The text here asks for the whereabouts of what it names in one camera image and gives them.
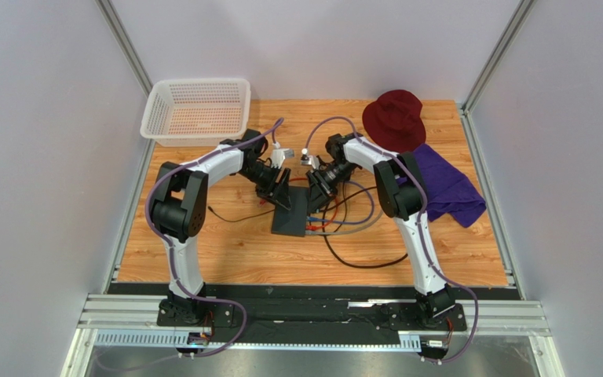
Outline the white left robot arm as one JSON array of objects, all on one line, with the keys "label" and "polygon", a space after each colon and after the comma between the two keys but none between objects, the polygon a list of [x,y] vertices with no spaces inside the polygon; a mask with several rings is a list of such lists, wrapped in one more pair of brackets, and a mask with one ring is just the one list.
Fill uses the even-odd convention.
[{"label": "white left robot arm", "polygon": [[214,305],[238,307],[231,300],[206,297],[197,236],[206,220],[209,188],[227,176],[241,175],[254,184],[259,198],[291,208],[291,172],[283,164],[294,152],[280,147],[274,132],[248,129],[242,138],[223,140],[198,159],[182,164],[167,162],[160,167],[144,213],[149,227],[163,242],[169,262],[170,292],[161,310],[198,320]]}]

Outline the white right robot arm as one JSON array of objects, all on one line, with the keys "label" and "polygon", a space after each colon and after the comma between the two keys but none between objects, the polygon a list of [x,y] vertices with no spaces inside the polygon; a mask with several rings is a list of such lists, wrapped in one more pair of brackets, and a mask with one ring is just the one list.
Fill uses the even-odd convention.
[{"label": "white right robot arm", "polygon": [[426,187],[415,157],[381,148],[360,134],[331,136],[326,149],[333,160],[315,167],[305,176],[309,183],[307,212],[314,214],[338,194],[338,185],[348,181],[356,168],[375,176],[379,205],[392,218],[404,241],[418,292],[414,313],[423,327],[444,322],[455,308],[455,296],[441,272],[429,231]]}]

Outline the black network switch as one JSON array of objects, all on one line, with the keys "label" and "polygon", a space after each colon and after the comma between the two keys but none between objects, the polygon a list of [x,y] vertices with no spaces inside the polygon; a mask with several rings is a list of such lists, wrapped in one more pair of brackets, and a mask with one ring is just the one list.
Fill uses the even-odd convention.
[{"label": "black network switch", "polygon": [[303,187],[290,188],[291,208],[277,207],[272,218],[271,233],[278,236],[304,237],[307,226],[309,194]]}]

